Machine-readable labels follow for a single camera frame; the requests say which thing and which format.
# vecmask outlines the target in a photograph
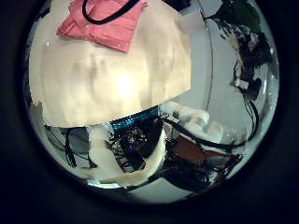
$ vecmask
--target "pink towel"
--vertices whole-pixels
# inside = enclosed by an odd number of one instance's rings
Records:
[[[90,0],[87,12],[95,20],[102,20],[125,5],[128,0]],[[85,20],[82,14],[83,0],[70,3],[70,15],[57,29],[57,35],[67,35],[87,39],[99,45],[127,52],[143,7],[148,4],[137,2],[128,12],[114,21],[96,25]]]

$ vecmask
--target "white plastic part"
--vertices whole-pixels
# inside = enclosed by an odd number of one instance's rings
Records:
[[[219,143],[223,136],[223,127],[216,121],[212,121],[206,132],[209,115],[205,110],[194,109],[185,105],[179,105],[175,102],[167,102],[160,106],[162,113],[173,117],[178,117],[183,122],[184,128],[199,138],[207,141]]]
[[[147,159],[145,159],[146,165],[143,170],[125,173],[112,178],[101,180],[100,182],[102,184],[117,183],[120,187],[136,186],[146,182],[149,177],[158,170],[164,160],[164,156],[166,153],[164,143],[165,138],[165,132],[164,130],[162,130],[156,148],[151,153],[151,155]]]
[[[148,0],[128,53],[86,40],[61,37],[69,1],[52,0],[40,20],[29,59],[35,105],[49,126],[83,127],[124,118],[191,88],[190,40],[180,14],[161,0]]]
[[[185,34],[191,34],[195,31],[206,28],[205,22],[199,10],[181,17],[178,21],[178,25]]]
[[[240,78],[237,78],[237,79],[235,80],[235,85],[236,85],[237,87],[240,87],[240,88],[243,89],[243,90],[247,90],[247,89],[249,88],[249,83],[246,82],[246,81],[241,80]]]
[[[91,160],[97,165],[96,168],[76,168],[93,180],[99,180],[102,188],[111,189],[112,186],[128,187],[144,183],[153,175],[165,156],[164,139],[165,132],[162,131],[159,142],[152,154],[145,159],[143,170],[124,173],[115,160],[113,152],[106,148],[107,126],[103,124],[93,125],[89,128],[91,149],[89,152]]]

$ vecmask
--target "robotic hand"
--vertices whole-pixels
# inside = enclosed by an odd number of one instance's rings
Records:
[[[179,119],[184,128],[195,136],[206,139],[211,142],[219,143],[222,139],[223,128],[217,122],[212,122],[205,132],[209,115],[204,110],[193,109],[174,102],[167,102],[160,106],[160,112]],[[106,124],[90,126],[90,151],[89,156],[96,165],[95,168],[76,168],[83,174],[92,179],[99,180],[103,187],[106,184],[118,184],[119,187],[137,186],[146,182],[161,167],[166,154],[165,143],[166,134],[162,129],[158,142],[152,153],[145,161],[145,167],[142,170],[136,170],[131,173],[125,173],[118,165],[113,152],[108,149],[108,133],[111,129]]]

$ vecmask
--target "cable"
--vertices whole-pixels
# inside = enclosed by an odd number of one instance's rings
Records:
[[[246,111],[249,114],[250,119],[251,119],[251,126],[252,126],[252,128],[251,128],[251,133],[250,134],[252,134],[253,131],[254,131],[254,128],[255,128],[255,123],[254,123],[254,120],[253,120],[253,110],[250,107],[249,102],[245,99],[244,95],[243,95],[243,101],[244,101],[245,109],[246,109]]]
[[[100,21],[97,21],[97,20],[94,20],[93,18],[91,18],[88,14],[87,14],[87,11],[86,11],[86,5],[87,5],[87,2],[88,0],[84,0],[83,2],[83,6],[82,6],[82,13],[83,13],[83,16],[84,18],[92,23],[92,24],[96,24],[96,25],[103,25],[105,23],[108,23],[110,21],[114,21],[116,20],[118,17],[122,16],[123,14],[125,14],[126,12],[128,12],[132,7],[134,7],[134,5],[138,2],[139,0],[129,0],[123,7],[121,7],[118,11],[114,12],[112,15],[100,20]]]
[[[70,133],[69,135],[70,135],[70,136],[74,136],[75,138],[77,138],[78,140],[80,140],[80,141],[82,141],[82,142],[84,142],[84,143],[89,143],[88,140],[82,138],[81,136],[79,136],[79,135],[76,134],[76,133]]]
[[[255,115],[255,118],[256,118],[256,126],[254,127],[254,131],[252,132],[252,134],[250,135],[249,139],[245,142],[242,142],[240,144],[236,144],[236,145],[227,145],[227,144],[218,144],[218,143],[213,143],[213,142],[210,142],[210,141],[207,141],[205,139],[202,139],[202,138],[198,138],[196,137],[194,134],[190,133],[187,129],[185,129],[184,127],[182,127],[181,125],[175,123],[174,121],[170,120],[170,119],[166,119],[166,118],[160,118],[163,122],[165,123],[168,123],[170,125],[173,126],[174,129],[176,129],[177,131],[189,136],[192,140],[194,140],[196,142],[197,145],[203,145],[203,146],[206,146],[206,147],[215,147],[215,148],[221,148],[221,149],[234,149],[234,148],[237,148],[237,147],[243,147],[247,142],[251,141],[252,138],[255,136],[257,130],[258,130],[258,127],[259,127],[259,113],[258,113],[258,110],[255,106],[255,104],[250,101],[249,102],[252,110],[253,110],[253,113]]]

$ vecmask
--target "black cable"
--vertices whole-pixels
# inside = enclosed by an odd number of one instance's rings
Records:
[[[202,138],[198,138],[194,134],[190,133],[187,129],[182,127],[181,125],[175,123],[174,121],[172,121],[170,119],[165,119],[165,118],[160,118],[160,119],[163,122],[172,125],[173,128],[176,129],[177,131],[179,131],[180,133],[183,133],[183,134],[189,136],[192,140],[194,140],[196,142],[197,145],[203,145],[203,146],[206,146],[206,147],[215,147],[215,148],[221,148],[221,149],[234,149],[234,148],[237,148],[237,147],[243,147],[247,142],[251,141],[252,138],[255,136],[257,130],[258,130],[259,122],[260,122],[259,121],[260,117],[259,117],[258,110],[257,110],[255,104],[252,101],[250,101],[249,104],[251,105],[251,107],[253,109],[253,112],[254,112],[254,115],[256,117],[256,126],[254,128],[253,133],[250,135],[250,137],[247,141],[242,142],[240,144],[236,144],[236,145],[234,145],[234,144],[231,144],[231,145],[218,144],[218,143],[213,143],[213,142],[207,141],[207,140],[202,139]]]
[[[53,133],[53,131],[51,130],[51,128],[48,128],[49,132],[53,135],[53,137],[57,140],[57,142],[62,146],[65,147],[65,145],[58,139],[58,137]]]
[[[85,161],[88,161],[88,159],[87,159],[87,158],[80,156],[78,153],[76,153],[76,152],[73,152],[73,153],[74,153],[74,155],[76,155],[76,156],[78,156],[78,157],[82,158],[83,160],[85,160]]]
[[[79,136],[79,135],[76,134],[76,133],[70,133],[69,135],[70,135],[70,136],[74,136],[75,138],[77,138],[77,139],[80,140],[81,142],[89,143],[88,140],[84,139],[83,137]]]
[[[100,20],[100,21],[97,21],[97,20],[94,20],[93,18],[91,18],[88,14],[87,14],[87,11],[86,11],[86,5],[87,5],[87,2],[88,0],[84,0],[83,2],[83,6],[82,6],[82,13],[83,13],[83,16],[84,18],[92,23],[92,24],[96,24],[96,25],[103,25],[105,23],[108,23],[110,21],[114,21],[116,20],[118,17],[122,16],[123,14],[125,14],[126,12],[128,12],[132,7],[134,7],[134,5],[138,2],[139,0],[129,0],[123,7],[121,7],[118,11],[116,11],[115,13],[113,13],[112,15]]]
[[[251,119],[251,126],[252,126],[252,128],[251,128],[251,133],[250,134],[252,134],[253,131],[254,131],[254,128],[255,128],[255,123],[254,123],[254,120],[253,120],[253,110],[250,107],[249,102],[245,99],[244,95],[243,95],[243,101],[244,101],[245,109],[246,109],[246,111],[249,114],[250,119]]]
[[[69,134],[73,130],[73,128],[70,128],[66,132],[66,137],[65,137],[65,156],[70,160],[71,166],[75,167],[76,166],[76,160],[74,156],[74,152],[71,149],[71,146],[69,145]]]

